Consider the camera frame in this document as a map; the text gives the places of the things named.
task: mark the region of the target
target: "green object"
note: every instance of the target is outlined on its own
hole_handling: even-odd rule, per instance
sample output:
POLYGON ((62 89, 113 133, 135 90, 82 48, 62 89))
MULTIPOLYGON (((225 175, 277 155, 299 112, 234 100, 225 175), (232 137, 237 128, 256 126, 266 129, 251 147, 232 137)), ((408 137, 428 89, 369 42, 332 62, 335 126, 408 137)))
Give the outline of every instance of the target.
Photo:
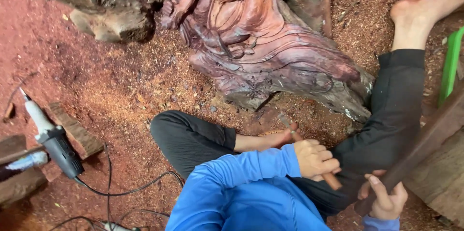
POLYGON ((461 41, 464 35, 464 27, 451 33, 448 37, 448 51, 443 67, 443 77, 441 80, 440 96, 438 106, 441 106, 444 100, 451 94, 456 78, 457 62, 459 61, 459 52, 461 50, 461 41))

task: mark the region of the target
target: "person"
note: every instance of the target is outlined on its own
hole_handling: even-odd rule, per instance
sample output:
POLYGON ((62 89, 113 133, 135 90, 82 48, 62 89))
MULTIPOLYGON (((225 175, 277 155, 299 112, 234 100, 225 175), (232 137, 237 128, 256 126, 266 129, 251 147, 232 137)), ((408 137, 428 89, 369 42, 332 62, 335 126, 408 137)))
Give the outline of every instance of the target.
POLYGON ((155 116, 154 140, 187 179, 166 230, 329 230, 326 218, 366 198, 369 187, 377 200, 363 217, 365 230, 399 230, 407 192, 399 183, 388 194, 377 177, 420 130, 428 34, 463 3, 400 0, 392 7, 394 40, 391 52, 379 56, 372 116, 330 150, 317 140, 287 144, 290 130, 242 136, 179 111, 155 116), (321 181, 326 172, 336 173, 343 187, 330 189, 321 181))

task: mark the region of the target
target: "carved wooden statue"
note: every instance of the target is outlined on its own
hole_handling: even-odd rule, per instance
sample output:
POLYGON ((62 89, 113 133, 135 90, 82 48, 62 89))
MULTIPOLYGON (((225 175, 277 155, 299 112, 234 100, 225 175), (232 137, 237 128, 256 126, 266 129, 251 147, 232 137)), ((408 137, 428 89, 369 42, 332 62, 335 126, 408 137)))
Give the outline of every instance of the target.
POLYGON ((364 122, 373 77, 335 43, 281 14, 281 0, 165 1, 161 24, 179 28, 194 68, 226 100, 256 110, 276 91, 311 97, 364 122))

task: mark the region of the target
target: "knee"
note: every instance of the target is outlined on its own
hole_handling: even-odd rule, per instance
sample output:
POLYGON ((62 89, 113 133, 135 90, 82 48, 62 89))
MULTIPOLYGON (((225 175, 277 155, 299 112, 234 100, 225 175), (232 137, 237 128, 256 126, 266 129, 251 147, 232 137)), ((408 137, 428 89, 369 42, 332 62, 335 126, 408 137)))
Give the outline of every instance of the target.
POLYGON ((165 134, 167 127, 172 122, 178 121, 184 113, 178 110, 168 110, 154 116, 150 123, 150 133, 156 140, 159 134, 165 134))

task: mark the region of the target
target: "wooden chisel handle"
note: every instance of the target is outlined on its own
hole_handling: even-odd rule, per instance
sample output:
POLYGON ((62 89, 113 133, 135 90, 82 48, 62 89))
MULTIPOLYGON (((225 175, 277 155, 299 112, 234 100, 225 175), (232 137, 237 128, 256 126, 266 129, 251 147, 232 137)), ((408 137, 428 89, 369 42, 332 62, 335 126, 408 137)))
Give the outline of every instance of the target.
MULTIPOLYGON (((285 124, 287 128, 292 130, 291 135, 293 137, 293 140, 295 142, 303 140, 303 137, 296 131, 294 131, 291 127, 288 121, 285 119, 283 115, 278 116, 279 119, 285 124)), ((327 184, 333 189, 333 190, 338 190, 341 187, 340 181, 335 177, 335 175, 332 172, 329 173, 324 173, 322 174, 322 178, 327 182, 327 184)))

